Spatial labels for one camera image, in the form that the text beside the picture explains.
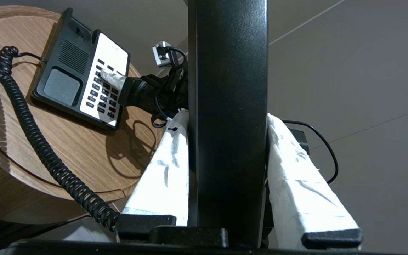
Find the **wood grain surface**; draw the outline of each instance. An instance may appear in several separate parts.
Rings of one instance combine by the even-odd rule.
[[[13,45],[20,52],[42,55],[59,14],[34,7],[0,7],[0,49]],[[26,96],[39,128],[57,155],[105,201],[129,196],[162,137],[151,126],[150,115],[125,108],[115,132],[95,130],[90,124],[34,105],[29,97],[38,70],[34,58],[14,60],[13,77]],[[139,73],[130,66],[130,76]],[[33,189],[71,200],[49,175],[29,145],[0,84],[0,168]],[[5,192],[18,192],[6,189]]]

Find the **black coiled cord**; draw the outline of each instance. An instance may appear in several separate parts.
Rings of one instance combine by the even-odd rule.
[[[76,177],[55,154],[50,144],[39,130],[34,121],[28,103],[20,91],[18,84],[12,78],[12,60],[22,56],[31,56],[44,61],[32,53],[18,53],[18,48],[6,46],[0,51],[0,82],[3,84],[12,103],[18,122],[26,138],[48,169],[51,176],[63,187],[73,199],[81,205],[91,216],[110,231],[114,231],[116,219],[120,213],[110,208],[102,198],[94,193],[80,178]]]

